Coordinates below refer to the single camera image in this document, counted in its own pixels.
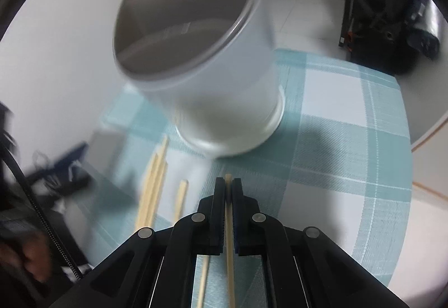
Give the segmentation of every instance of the wall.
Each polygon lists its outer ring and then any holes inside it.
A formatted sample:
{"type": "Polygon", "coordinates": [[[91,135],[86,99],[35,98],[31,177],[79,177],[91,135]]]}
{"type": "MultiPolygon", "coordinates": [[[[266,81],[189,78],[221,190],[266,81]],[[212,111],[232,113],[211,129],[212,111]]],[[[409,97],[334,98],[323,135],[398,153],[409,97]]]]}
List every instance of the wall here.
{"type": "Polygon", "coordinates": [[[124,83],[112,52],[121,0],[26,0],[0,42],[0,100],[20,164],[88,140],[124,83]]]}
{"type": "MultiPolygon", "coordinates": [[[[444,27],[447,35],[446,21],[444,27]]],[[[448,36],[442,40],[436,61],[421,56],[415,70],[397,80],[402,88],[411,143],[415,143],[431,132],[448,111],[448,36]]]]}

